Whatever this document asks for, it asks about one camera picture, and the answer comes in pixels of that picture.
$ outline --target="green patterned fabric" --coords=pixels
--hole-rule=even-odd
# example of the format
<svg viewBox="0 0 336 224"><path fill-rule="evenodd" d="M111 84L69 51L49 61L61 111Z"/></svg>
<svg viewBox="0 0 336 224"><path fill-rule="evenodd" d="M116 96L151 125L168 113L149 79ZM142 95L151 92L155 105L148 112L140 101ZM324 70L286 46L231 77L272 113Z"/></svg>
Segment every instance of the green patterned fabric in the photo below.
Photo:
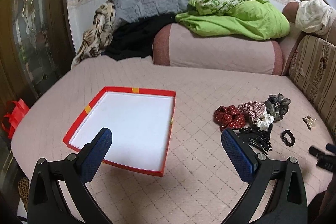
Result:
<svg viewBox="0 0 336 224"><path fill-rule="evenodd" d="M175 20L203 36L242 34L254 40L288 35L286 17L267 0L190 0Z"/></svg>

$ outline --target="bag handle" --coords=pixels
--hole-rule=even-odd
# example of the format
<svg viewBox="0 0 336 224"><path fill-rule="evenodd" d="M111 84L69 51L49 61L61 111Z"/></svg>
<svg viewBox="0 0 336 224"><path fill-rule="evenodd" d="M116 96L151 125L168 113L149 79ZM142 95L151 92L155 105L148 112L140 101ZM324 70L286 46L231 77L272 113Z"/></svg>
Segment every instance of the bag handle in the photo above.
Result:
<svg viewBox="0 0 336 224"><path fill-rule="evenodd" d="M6 114L6 115L4 115L3 118L12 118L12 119L14 119L14 120L17 122L17 120L15 119L15 117L14 117L13 115L11 115L11 114ZM1 120L1 126L2 126L2 129L3 129L7 134L9 134L9 129L3 124L3 118L2 118L2 120Z"/></svg>
<svg viewBox="0 0 336 224"><path fill-rule="evenodd" d="M6 103L6 112L7 112L7 114L9 114L9 112L8 112L8 106L9 106L10 103L13 103L13 104L16 105L21 111L24 111L23 107L22 107L17 101L8 101L8 102Z"/></svg>

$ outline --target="tray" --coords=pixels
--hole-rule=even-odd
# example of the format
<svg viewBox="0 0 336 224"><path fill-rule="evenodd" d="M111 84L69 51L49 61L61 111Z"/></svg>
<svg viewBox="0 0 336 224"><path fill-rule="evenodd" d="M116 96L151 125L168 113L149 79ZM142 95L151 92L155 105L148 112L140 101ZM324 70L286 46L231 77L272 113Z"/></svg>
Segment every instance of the tray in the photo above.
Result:
<svg viewBox="0 0 336 224"><path fill-rule="evenodd" d="M153 176L163 176L175 91L104 87L78 116L63 142L79 151L103 128L112 132L104 162Z"/></svg>

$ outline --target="blue gripper pad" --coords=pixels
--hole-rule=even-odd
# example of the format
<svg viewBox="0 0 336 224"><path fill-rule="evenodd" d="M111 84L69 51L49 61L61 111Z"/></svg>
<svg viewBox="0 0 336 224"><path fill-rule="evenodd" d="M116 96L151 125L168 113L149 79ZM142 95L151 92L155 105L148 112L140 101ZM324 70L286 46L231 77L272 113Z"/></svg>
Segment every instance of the blue gripper pad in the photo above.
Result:
<svg viewBox="0 0 336 224"><path fill-rule="evenodd" d="M228 130L222 132L221 141L224 150L236 168L241 180L251 183L254 175L254 167L241 146L239 146Z"/></svg>
<svg viewBox="0 0 336 224"><path fill-rule="evenodd" d="M93 144L93 147L80 165L80 180L83 183L90 182L93 179L112 144L112 133L108 128L102 128L97 136L91 143L86 144Z"/></svg>

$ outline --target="white cloth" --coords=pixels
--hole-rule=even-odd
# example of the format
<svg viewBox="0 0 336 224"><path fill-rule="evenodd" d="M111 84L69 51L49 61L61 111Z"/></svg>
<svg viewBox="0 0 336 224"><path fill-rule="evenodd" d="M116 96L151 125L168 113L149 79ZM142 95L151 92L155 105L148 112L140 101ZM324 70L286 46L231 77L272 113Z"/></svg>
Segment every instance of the white cloth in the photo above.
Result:
<svg viewBox="0 0 336 224"><path fill-rule="evenodd" d="M260 128L260 130L268 130L268 127L271 123L274 122L274 117L271 116L270 114L268 114L266 112L266 108L265 111L263 112L262 116L260 117L260 119L257 121L257 126Z"/></svg>
<svg viewBox="0 0 336 224"><path fill-rule="evenodd" d="M336 10L323 0L301 0L295 26L303 32L325 35L336 18Z"/></svg>

